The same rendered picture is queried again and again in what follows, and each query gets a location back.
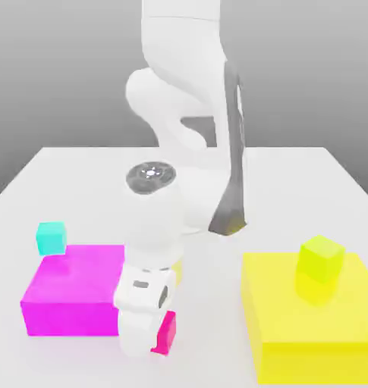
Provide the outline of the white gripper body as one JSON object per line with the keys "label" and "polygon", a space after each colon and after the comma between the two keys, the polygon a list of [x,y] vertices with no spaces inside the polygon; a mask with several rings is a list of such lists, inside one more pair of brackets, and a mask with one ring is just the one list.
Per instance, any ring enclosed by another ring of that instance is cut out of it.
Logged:
{"label": "white gripper body", "polygon": [[118,335],[121,350],[128,356],[137,357],[150,353],[157,345],[161,326],[160,314],[120,310]]}

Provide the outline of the small pink cube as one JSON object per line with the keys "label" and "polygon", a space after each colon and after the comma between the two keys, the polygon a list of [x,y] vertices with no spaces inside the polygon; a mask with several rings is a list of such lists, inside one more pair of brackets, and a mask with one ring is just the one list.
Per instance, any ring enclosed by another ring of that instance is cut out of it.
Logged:
{"label": "small pink cube", "polygon": [[150,351],[160,355],[168,355],[176,334],[176,314],[174,311],[167,311],[164,320],[159,328],[156,347]]}

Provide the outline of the small yellow cube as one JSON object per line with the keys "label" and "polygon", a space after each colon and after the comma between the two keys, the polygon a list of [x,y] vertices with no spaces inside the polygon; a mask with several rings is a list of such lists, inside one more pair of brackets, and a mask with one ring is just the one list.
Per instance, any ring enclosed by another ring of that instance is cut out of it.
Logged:
{"label": "small yellow cube", "polygon": [[175,272],[176,281],[175,285],[178,286],[182,279],[182,260],[177,261],[171,266],[171,269]]}

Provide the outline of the small turquoise cube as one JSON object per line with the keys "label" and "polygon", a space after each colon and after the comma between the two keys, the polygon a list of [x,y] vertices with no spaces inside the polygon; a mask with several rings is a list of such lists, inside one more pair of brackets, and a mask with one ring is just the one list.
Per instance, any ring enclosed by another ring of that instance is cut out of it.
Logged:
{"label": "small turquoise cube", "polygon": [[36,244],[41,256],[64,254],[67,247],[67,232],[64,223],[40,223],[36,231]]}

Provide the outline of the small lime cube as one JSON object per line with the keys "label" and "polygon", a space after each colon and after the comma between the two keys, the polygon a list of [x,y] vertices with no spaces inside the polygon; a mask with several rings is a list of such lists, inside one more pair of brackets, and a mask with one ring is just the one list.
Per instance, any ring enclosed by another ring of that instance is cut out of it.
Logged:
{"label": "small lime cube", "polygon": [[317,235],[301,245],[297,268],[317,282],[328,283],[339,275],[344,257],[343,245]]}

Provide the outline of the large magenta box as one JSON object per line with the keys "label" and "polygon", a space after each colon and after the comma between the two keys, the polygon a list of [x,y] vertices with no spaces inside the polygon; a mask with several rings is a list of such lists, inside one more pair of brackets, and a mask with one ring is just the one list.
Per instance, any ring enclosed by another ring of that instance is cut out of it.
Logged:
{"label": "large magenta box", "polygon": [[29,336],[117,336],[123,245],[69,245],[41,261],[20,307]]}

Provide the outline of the large yellow box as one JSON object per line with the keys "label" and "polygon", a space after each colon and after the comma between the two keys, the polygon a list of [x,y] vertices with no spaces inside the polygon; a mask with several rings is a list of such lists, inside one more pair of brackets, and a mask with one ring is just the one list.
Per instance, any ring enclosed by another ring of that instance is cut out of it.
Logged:
{"label": "large yellow box", "polygon": [[368,270],[348,253],[317,283],[296,253],[246,253],[241,297],[261,384],[368,385]]}

